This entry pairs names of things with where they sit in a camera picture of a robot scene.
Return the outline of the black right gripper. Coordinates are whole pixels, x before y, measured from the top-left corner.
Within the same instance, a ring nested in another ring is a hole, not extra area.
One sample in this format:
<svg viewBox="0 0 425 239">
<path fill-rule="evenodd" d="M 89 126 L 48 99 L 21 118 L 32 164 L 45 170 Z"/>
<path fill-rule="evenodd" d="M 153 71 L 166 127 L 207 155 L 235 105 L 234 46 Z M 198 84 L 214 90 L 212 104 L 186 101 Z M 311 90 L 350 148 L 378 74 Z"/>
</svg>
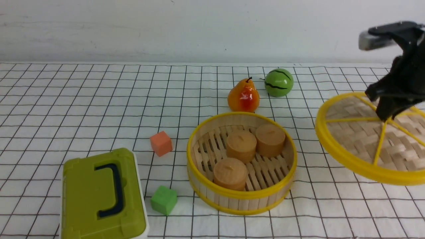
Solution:
<svg viewBox="0 0 425 239">
<path fill-rule="evenodd" d="M 395 22 L 367 31 L 375 36 L 389 36 L 402 50 L 393 59 L 389 73 L 365 92 L 372 101 L 379 98 L 376 114 L 381 121 L 395 119 L 424 100 L 424 25 Z"/>
</svg>

